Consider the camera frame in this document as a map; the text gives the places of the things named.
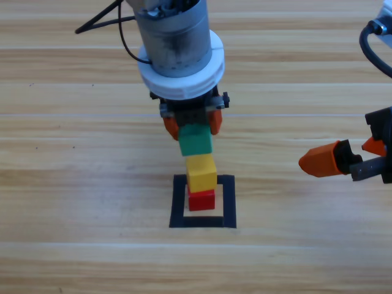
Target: wood grain surface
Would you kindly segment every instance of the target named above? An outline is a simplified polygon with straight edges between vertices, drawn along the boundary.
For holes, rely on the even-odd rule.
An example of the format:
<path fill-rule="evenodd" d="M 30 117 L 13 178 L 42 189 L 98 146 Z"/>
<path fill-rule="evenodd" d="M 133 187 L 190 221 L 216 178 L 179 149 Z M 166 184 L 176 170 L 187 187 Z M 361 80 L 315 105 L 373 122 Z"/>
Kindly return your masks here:
<path fill-rule="evenodd" d="M 392 105 L 392 85 L 358 38 L 382 0 L 208 0 L 233 230 L 168 227 L 179 146 L 117 27 L 74 34 L 108 4 L 0 0 L 0 293 L 392 293 L 392 186 L 298 166 L 345 138 L 371 158 L 363 115 Z"/>

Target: gray cylindrical motor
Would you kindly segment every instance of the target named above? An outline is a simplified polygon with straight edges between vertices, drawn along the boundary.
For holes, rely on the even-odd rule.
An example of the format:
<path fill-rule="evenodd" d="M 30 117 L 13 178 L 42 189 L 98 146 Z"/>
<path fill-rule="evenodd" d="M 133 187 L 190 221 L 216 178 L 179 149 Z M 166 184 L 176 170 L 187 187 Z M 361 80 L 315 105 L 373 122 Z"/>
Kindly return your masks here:
<path fill-rule="evenodd" d="M 166 18 L 135 12 L 140 34 L 154 70 L 166 77 L 201 71 L 212 56 L 206 0 Z"/>

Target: black wire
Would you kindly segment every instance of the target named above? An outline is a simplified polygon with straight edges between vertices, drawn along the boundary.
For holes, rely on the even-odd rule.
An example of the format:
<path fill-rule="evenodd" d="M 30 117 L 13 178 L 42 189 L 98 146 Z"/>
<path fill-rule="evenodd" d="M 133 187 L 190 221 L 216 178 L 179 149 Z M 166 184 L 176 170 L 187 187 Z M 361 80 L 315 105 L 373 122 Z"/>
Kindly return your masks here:
<path fill-rule="evenodd" d="M 108 7 L 106 7 L 103 11 L 98 13 L 95 17 L 90 19 L 88 22 L 86 22 L 83 26 L 78 28 L 75 33 L 80 34 L 85 31 L 89 31 L 89 28 L 93 26 L 97 21 L 99 21 L 101 18 L 106 16 L 109 12 L 111 12 L 113 9 L 119 6 L 119 4 L 123 2 L 123 0 L 115 0 L 112 4 L 110 4 Z"/>
<path fill-rule="evenodd" d="M 372 48 L 369 45 L 368 37 L 369 35 L 374 33 L 374 27 L 372 25 L 367 25 L 361 32 L 360 34 L 360 46 L 362 49 L 363 54 L 366 56 L 366 58 L 374 65 L 376 68 L 378 68 L 381 72 L 383 72 L 385 75 L 389 76 L 392 78 L 392 67 L 390 67 L 388 64 L 383 62 L 372 50 Z"/>
<path fill-rule="evenodd" d="M 135 20 L 135 17 L 134 17 L 134 16 L 133 16 L 133 17 L 123 17 L 123 18 L 121 19 L 121 22 L 122 22 L 122 23 L 125 23 L 126 21 L 130 21 L 130 20 Z M 104 21 L 104 22 L 102 22 L 102 23 L 94 24 L 94 25 L 92 25 L 92 26 L 90 26 L 90 27 L 84 29 L 82 32 L 91 31 L 92 29 L 103 28 L 104 26 L 114 25 L 114 24 L 116 24 L 116 23 L 118 23 L 118 20 L 108 20 L 108 21 Z"/>
<path fill-rule="evenodd" d="M 146 64 L 152 64 L 151 61 L 146 61 L 146 60 L 142 60 L 138 57 L 136 57 L 128 48 L 125 38 L 124 38 L 124 32 L 123 32 L 123 26 L 122 23 L 125 21 L 130 21 L 130 20 L 135 20 L 135 17 L 124 17 L 121 18 L 121 4 L 124 0 L 115 0 L 112 4 L 110 4 L 107 8 L 105 8 L 103 11 L 101 11 L 100 13 L 98 13 L 95 17 L 93 17 L 91 20 L 89 20 L 87 23 L 85 23 L 83 26 L 81 26 L 80 28 L 75 30 L 76 34 L 81 34 L 83 32 L 87 32 L 90 31 L 92 29 L 98 29 L 98 28 L 103 28 L 104 26 L 108 26 L 108 25 L 113 25 L 115 23 L 118 23 L 118 28 L 119 28 L 119 33 L 120 33 L 120 37 L 121 37 L 121 41 L 122 44 L 124 45 L 124 48 L 126 49 L 126 51 L 128 52 L 128 54 L 134 58 L 134 60 L 138 61 L 138 62 L 142 62 L 142 63 L 146 63 Z M 99 21 L 101 18 L 103 18 L 104 16 L 106 16 L 106 14 L 108 14 L 109 12 L 111 12 L 113 9 L 115 9 L 116 7 L 118 7 L 118 19 L 117 20 L 109 20 L 109 21 L 104 21 L 102 23 L 97 23 L 97 21 Z"/>
<path fill-rule="evenodd" d="M 121 3 L 122 3 L 122 1 L 123 1 L 123 0 L 118 0 L 118 19 L 119 19 L 119 20 L 121 19 Z M 129 50 L 129 48 L 128 48 L 128 46 L 127 46 L 127 43 L 126 43 L 126 41 L 125 41 L 125 38 L 124 38 L 123 24 L 121 23 L 121 21 L 118 22 L 118 29 L 119 29 L 119 32 L 120 32 L 120 37 L 121 37 L 122 44 L 124 45 L 124 48 L 125 48 L 125 50 L 127 50 L 128 54 L 129 54 L 132 58 L 134 58 L 134 60 L 137 60 L 138 62 L 145 63 L 145 64 L 152 64 L 152 62 L 151 62 L 150 60 L 142 60 L 142 59 L 136 57 L 136 56 Z"/>

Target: black gripper frame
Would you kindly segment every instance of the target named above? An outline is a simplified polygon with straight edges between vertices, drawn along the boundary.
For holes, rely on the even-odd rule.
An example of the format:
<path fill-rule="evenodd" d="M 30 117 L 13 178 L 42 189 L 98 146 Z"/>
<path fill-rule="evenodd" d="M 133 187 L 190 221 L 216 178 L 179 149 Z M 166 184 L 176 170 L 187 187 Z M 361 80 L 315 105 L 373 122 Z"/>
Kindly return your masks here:
<path fill-rule="evenodd" d="M 392 183 L 392 107 L 365 115 L 375 141 L 382 140 L 386 146 L 386 156 L 376 157 L 350 166 L 354 181 L 362 181 L 381 175 L 384 184 Z"/>

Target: black square outline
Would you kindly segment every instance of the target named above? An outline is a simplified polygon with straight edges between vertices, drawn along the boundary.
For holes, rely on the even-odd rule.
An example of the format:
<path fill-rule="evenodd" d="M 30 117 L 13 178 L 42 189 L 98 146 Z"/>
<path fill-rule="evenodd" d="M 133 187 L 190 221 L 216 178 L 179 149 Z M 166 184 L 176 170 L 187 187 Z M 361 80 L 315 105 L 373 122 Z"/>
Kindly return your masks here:
<path fill-rule="evenodd" d="M 219 175 L 223 185 L 223 216 L 184 216 L 186 175 L 174 175 L 170 228 L 237 228 L 235 208 L 235 177 Z"/>

